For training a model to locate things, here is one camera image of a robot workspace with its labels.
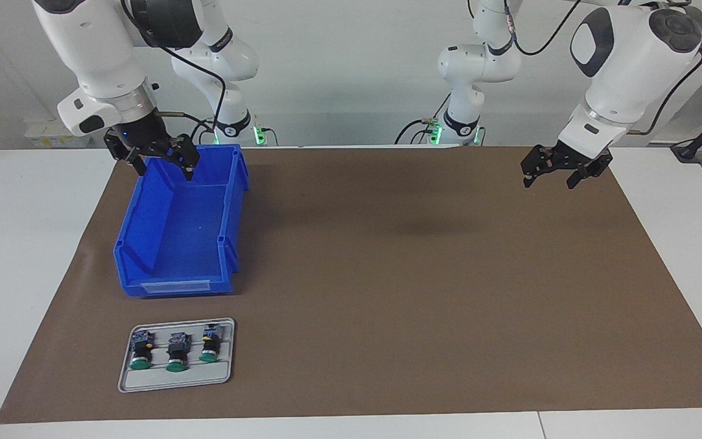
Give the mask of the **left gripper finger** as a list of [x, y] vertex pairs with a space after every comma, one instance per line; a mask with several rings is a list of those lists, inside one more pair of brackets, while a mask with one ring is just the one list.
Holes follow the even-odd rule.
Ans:
[[593, 160], [587, 164], [579, 164], [567, 179], [568, 188], [575, 188], [581, 181], [590, 177], [600, 177], [610, 162], [610, 160]]
[[544, 173], [551, 173], [559, 170], [562, 160], [551, 148], [535, 146], [523, 158], [523, 185], [526, 188], [532, 186], [537, 177]]

